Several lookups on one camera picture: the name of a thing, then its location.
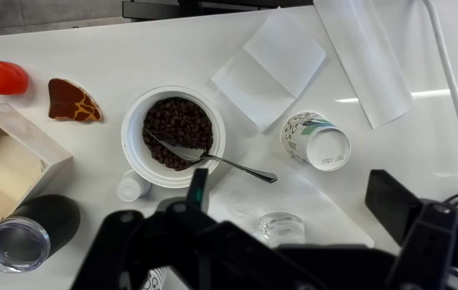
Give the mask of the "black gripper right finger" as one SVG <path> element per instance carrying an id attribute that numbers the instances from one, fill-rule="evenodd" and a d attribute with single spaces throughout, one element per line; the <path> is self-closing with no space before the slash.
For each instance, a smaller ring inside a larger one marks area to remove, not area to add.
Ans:
<path id="1" fill-rule="evenodd" d="M 367 208 L 401 246 L 386 285 L 391 290 L 446 290 L 458 267 L 458 209 L 421 200 L 384 169 L 368 177 Z"/>

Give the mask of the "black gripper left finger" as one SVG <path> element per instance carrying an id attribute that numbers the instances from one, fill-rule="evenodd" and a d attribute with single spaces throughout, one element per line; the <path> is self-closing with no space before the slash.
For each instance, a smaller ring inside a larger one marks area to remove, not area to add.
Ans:
<path id="1" fill-rule="evenodd" d="M 109 214 L 72 290 L 141 290 L 147 274 L 170 266 L 194 290 L 317 290 L 317 279 L 231 222 L 202 211 L 207 169 L 186 198 L 165 200 L 151 217 Z"/>

